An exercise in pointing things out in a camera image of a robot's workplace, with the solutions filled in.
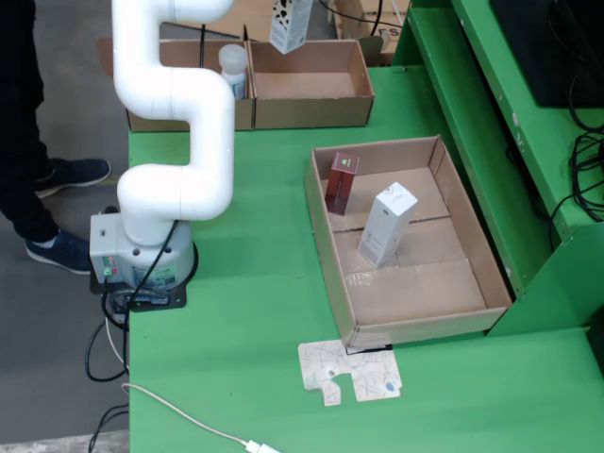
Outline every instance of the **sneaker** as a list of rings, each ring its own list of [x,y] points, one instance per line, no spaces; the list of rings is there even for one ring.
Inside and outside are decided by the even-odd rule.
[[[36,195],[42,199],[67,187],[89,187],[107,179],[109,162],[102,159],[50,159],[54,165],[50,176],[36,181]]]
[[[87,276],[91,272],[88,241],[83,241],[67,231],[59,231],[55,243],[50,248],[25,241],[25,250],[31,258],[44,264],[53,264],[81,276]]]

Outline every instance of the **white cable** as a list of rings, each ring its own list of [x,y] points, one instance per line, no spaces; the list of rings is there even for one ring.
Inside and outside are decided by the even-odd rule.
[[[400,26],[403,26],[403,18],[400,15],[400,11],[398,10],[398,5],[396,4],[395,0],[390,0],[390,2],[393,4],[394,12],[396,13],[396,17],[398,18]]]
[[[191,423],[194,423],[195,425],[198,425],[200,428],[206,429],[209,432],[213,432],[214,434],[218,434],[221,437],[224,437],[226,439],[229,439],[231,441],[235,441],[235,442],[243,445],[245,447],[245,451],[247,451],[248,453],[279,453],[278,450],[275,450],[274,448],[272,448],[271,446],[269,446],[267,444],[260,445],[260,444],[258,444],[257,442],[254,442],[254,441],[246,442],[243,439],[240,439],[239,437],[230,436],[228,434],[225,434],[222,431],[219,431],[218,429],[210,428],[208,425],[204,425],[200,421],[195,420],[190,415],[188,415],[185,412],[181,411],[174,404],[169,403],[168,401],[166,401],[165,399],[163,399],[161,396],[157,396],[153,392],[148,391],[147,389],[145,389],[144,387],[141,387],[140,385],[127,384],[127,383],[122,384],[122,390],[124,392],[126,392],[126,394],[130,395],[128,393],[128,390],[126,390],[126,388],[132,388],[132,389],[136,389],[136,390],[138,390],[140,392],[143,392],[144,394],[147,394],[147,395],[151,396],[152,398],[156,399],[158,402],[160,402],[164,406],[170,408],[171,410],[173,410],[174,412],[176,412],[178,415],[186,418]]]
[[[120,353],[117,352],[115,344],[113,344],[113,339],[111,338],[111,331],[109,330],[109,319],[107,319],[107,318],[105,318],[105,329],[107,330],[107,338],[109,339],[109,344],[111,344],[111,349],[113,349],[113,354],[115,354],[115,357],[117,357],[118,361],[120,361],[121,363],[124,363],[124,359],[122,359],[122,356],[120,356]]]
[[[176,412],[178,415],[186,418],[187,420],[189,420],[191,423],[194,423],[196,425],[198,425],[200,428],[206,429],[209,432],[213,432],[214,434],[218,434],[219,436],[225,437],[227,439],[230,439],[231,441],[235,441],[235,442],[239,442],[241,445],[243,446],[247,446],[247,442],[244,441],[243,439],[240,439],[238,437],[235,436],[230,436],[228,434],[225,434],[222,431],[219,431],[218,429],[214,429],[214,428],[210,428],[208,425],[204,425],[203,423],[195,420],[194,418],[192,418],[190,415],[187,415],[185,412],[181,411],[179,408],[177,408],[174,404],[169,403],[168,401],[166,401],[165,399],[163,399],[160,396],[157,396],[156,394],[154,394],[153,392],[149,392],[147,389],[144,389],[143,387],[139,386],[139,385],[135,385],[135,384],[122,384],[122,388],[126,389],[126,388],[132,388],[132,389],[136,389],[140,392],[143,392],[144,394],[148,394],[149,396],[151,396],[152,398],[158,400],[161,404],[163,404],[164,406],[170,408],[171,410],[173,410],[174,412]]]

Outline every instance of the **sticker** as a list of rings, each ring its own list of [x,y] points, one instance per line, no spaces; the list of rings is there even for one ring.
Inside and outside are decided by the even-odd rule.
[[[245,99],[245,81],[232,85],[235,99]]]
[[[146,275],[148,269],[141,269],[138,267],[132,267],[132,276],[134,278],[134,284],[140,285]],[[156,268],[149,278],[147,279],[145,286],[148,288],[157,288],[161,286],[171,285],[176,281],[175,272],[169,267]]]

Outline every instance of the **black pants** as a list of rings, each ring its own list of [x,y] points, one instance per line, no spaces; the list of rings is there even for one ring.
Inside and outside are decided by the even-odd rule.
[[[36,122],[43,84],[35,13],[34,0],[0,0],[0,210],[21,237],[44,242],[59,229],[35,193],[36,179],[53,168]]]

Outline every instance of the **white box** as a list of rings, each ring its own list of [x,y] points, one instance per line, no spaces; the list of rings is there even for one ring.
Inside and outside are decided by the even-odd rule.
[[[311,10],[312,0],[275,0],[271,44],[283,55],[306,42]]]
[[[396,252],[416,205],[417,198],[398,182],[376,197],[359,243],[372,266],[378,268]]]

